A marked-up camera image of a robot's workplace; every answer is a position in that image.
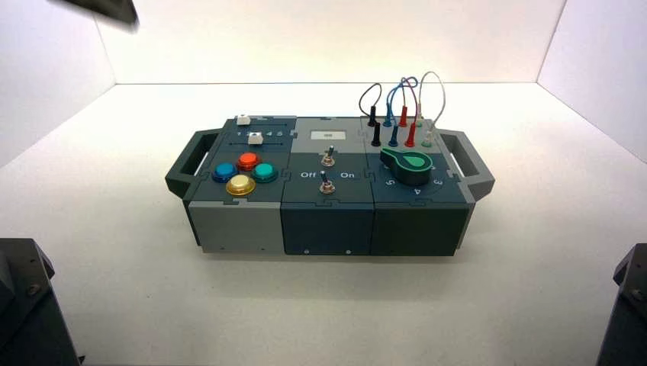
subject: small display screen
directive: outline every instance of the small display screen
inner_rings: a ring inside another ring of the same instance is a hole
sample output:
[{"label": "small display screen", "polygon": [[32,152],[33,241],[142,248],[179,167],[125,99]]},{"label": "small display screen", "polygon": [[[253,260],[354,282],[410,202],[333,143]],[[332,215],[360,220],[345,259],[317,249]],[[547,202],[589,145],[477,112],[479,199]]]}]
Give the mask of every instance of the small display screen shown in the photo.
[{"label": "small display screen", "polygon": [[310,140],[345,140],[346,131],[311,131]]}]

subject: white wall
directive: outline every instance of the white wall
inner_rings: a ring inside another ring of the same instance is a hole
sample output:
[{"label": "white wall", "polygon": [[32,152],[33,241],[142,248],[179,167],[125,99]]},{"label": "white wall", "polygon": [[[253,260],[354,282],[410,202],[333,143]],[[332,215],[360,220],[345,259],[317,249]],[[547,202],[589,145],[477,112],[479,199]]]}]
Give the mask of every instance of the white wall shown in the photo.
[{"label": "white wall", "polygon": [[539,84],[647,162],[647,2],[568,0]]},{"label": "white wall", "polygon": [[117,83],[536,81],[564,0],[136,0]]},{"label": "white wall", "polygon": [[0,166],[113,84],[92,18],[45,0],[0,1]]}]

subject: screw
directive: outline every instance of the screw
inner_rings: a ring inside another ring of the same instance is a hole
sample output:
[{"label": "screw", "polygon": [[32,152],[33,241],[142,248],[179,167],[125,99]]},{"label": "screw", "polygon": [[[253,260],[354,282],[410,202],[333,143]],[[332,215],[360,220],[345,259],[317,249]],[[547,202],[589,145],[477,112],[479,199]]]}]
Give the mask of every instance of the screw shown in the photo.
[{"label": "screw", "polygon": [[640,302],[645,301],[645,295],[642,293],[641,290],[637,288],[631,290],[631,296],[633,296],[633,298],[636,299],[637,301],[640,301]]},{"label": "screw", "polygon": [[40,285],[39,284],[32,284],[29,287],[27,287],[27,295],[28,296],[34,296],[35,294],[38,294],[40,292]]}]

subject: light gray panel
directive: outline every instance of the light gray panel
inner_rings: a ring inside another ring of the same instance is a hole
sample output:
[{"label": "light gray panel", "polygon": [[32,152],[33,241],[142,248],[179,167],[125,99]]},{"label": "light gray panel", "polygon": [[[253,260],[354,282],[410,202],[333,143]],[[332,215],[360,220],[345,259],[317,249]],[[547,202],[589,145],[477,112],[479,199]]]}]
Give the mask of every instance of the light gray panel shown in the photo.
[{"label": "light gray panel", "polygon": [[[297,118],[296,138],[292,142],[292,153],[324,154],[328,146],[335,146],[335,153],[364,153],[363,135],[359,118],[306,117]],[[330,131],[346,134],[344,140],[313,140],[312,131]]]},{"label": "light gray panel", "polygon": [[204,252],[263,252],[283,254],[279,202],[238,204],[196,201],[188,206]]}]

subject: round button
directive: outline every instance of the round button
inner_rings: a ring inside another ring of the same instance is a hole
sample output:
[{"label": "round button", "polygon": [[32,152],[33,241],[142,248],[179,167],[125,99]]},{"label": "round button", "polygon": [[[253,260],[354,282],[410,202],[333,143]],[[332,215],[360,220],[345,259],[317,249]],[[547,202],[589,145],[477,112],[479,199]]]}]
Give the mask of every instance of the round button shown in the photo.
[{"label": "round button", "polygon": [[245,152],[238,157],[238,169],[248,172],[254,169],[261,162],[258,155],[253,152]]},{"label": "round button", "polygon": [[258,183],[271,182],[276,179],[277,175],[278,172],[274,169],[272,164],[268,164],[266,162],[258,164],[252,172],[252,176]]},{"label": "round button", "polygon": [[236,167],[233,166],[232,163],[223,162],[221,164],[218,164],[218,166],[214,170],[214,173],[211,175],[211,177],[215,181],[224,183],[228,181],[229,178],[235,176],[236,174],[238,174],[238,169],[236,169]]},{"label": "round button", "polygon": [[232,196],[244,196],[251,193],[256,188],[256,182],[247,175],[235,175],[225,187],[227,192]]}]

